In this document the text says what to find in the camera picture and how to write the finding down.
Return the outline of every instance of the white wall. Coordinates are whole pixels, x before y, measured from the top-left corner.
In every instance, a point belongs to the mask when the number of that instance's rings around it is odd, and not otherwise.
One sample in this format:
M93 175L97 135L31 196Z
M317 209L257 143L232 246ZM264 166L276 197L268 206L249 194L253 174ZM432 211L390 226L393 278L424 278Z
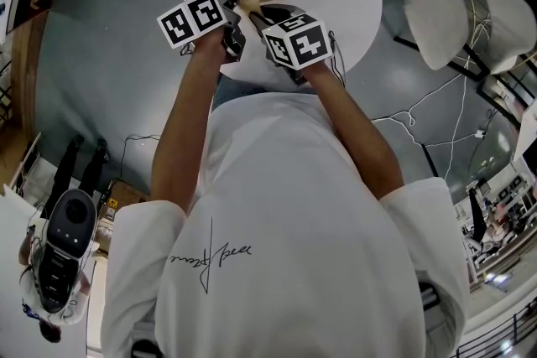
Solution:
M34 212L22 199L14 205L0 196L0 356L2 358L86 357L86 318L62 329L62 341L43 339L38 321L23 313L18 291L18 248L24 239L28 218Z

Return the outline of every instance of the chair backrest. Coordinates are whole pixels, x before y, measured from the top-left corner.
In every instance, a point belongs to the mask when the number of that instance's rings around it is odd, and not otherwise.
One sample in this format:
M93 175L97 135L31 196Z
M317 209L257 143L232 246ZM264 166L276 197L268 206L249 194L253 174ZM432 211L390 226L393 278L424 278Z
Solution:
M464 0L404 0L403 6L425 63L432 70L447 65L468 39Z
M537 23L525 0L486 0L492 31L484 53L493 74L513 67L520 54L537 43Z

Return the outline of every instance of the white t-shirt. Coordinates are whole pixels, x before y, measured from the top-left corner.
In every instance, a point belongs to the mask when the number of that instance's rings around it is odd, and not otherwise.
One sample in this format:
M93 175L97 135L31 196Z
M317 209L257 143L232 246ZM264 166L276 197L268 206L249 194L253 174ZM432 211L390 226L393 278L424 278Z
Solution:
M38 243L46 237L45 219L41 218L34 222L35 233L34 238L38 237L38 240L33 240L34 243ZM35 255L39 252L39 246L32 246L31 255ZM75 291L70 296L70 301L67 306L57 314L49 314L43 309L41 305L41 298L37 292L36 280L34 273L29 266L21 265L20 278L18 284L21 289L23 301L44 320L49 321L53 325L71 325L76 324L84 316L86 310L88 296L80 292L80 283L77 284Z
M448 356L467 295L442 179L379 202L316 96L248 96L211 115L188 220L165 201L116 214L102 350L154 336L167 358Z

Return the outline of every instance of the cardboard box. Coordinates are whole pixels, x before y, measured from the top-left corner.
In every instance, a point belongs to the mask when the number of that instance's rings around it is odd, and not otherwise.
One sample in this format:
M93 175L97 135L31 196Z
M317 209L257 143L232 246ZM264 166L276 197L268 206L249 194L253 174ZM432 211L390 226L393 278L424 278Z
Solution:
M114 228L114 218L118 210L124 206L134 205L148 201L149 196L138 191L129 184L120 180L115 181L108 196L107 201L99 211L99 221L97 223L96 242L99 249L108 252Z

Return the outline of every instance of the hand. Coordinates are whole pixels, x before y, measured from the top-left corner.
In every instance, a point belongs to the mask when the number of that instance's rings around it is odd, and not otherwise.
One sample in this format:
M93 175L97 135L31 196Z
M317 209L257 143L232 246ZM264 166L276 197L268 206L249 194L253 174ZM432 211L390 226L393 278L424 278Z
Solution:
M226 50L222 45L222 39L224 37L224 27L221 26L218 29L214 29L208 34L204 34L194 42L195 52L203 51L206 54L217 54L222 57L222 60L226 56Z

